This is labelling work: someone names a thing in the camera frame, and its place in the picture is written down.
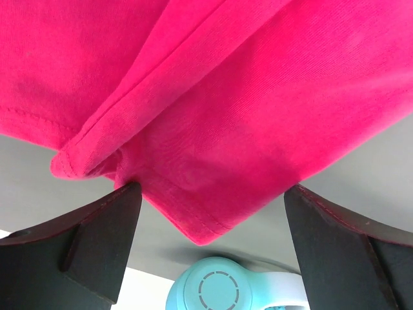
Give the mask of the red t shirt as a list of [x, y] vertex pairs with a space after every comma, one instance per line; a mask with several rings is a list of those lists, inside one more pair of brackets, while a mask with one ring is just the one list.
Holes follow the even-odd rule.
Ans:
[[197, 245], [411, 112], [411, 1], [1, 2], [1, 133]]

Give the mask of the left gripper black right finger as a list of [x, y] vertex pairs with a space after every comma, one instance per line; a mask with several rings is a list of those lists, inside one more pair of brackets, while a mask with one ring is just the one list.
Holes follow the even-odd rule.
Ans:
[[311, 309], [412, 309], [412, 233], [296, 185], [284, 194]]

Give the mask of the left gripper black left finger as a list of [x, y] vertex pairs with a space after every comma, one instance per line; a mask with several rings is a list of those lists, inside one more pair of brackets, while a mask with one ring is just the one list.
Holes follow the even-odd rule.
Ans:
[[117, 303], [142, 194], [129, 183], [1, 239], [1, 309], [110, 309]]

